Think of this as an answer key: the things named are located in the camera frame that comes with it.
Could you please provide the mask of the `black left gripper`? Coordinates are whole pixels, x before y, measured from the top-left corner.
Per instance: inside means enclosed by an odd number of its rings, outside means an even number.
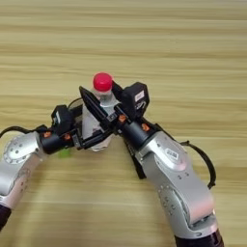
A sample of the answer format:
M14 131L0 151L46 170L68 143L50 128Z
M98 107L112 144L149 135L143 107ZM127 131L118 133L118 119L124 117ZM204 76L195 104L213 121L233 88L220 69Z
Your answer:
M77 128L82 127L82 117L83 117L83 108L75 107L73 109L74 125ZM102 132L101 130L96 131L92 136L87 139L80 139L80 150L87 150L92 146L95 146L105 139L107 139L112 134L111 130ZM42 149L46 154L52 154L62 149L71 148L74 146L72 139L73 135L78 135L78 131L73 129L69 132L66 132L62 135L58 135L54 131L45 131L40 134L40 140Z

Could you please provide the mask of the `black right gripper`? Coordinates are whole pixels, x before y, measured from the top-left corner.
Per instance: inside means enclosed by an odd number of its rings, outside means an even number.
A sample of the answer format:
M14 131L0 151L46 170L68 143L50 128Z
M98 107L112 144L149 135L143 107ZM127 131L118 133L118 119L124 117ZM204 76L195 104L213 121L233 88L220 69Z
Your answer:
M83 129L105 129L107 127L106 118L113 108L113 95L116 100L121 101L123 91L124 89L115 81L112 82L112 92L103 92L97 89L90 91L80 86L79 92L84 102ZM141 120L132 120L121 105L116 105L114 110L117 117L112 122L113 131L122 136L135 150L143 147L156 132L156 129L148 123L144 123Z

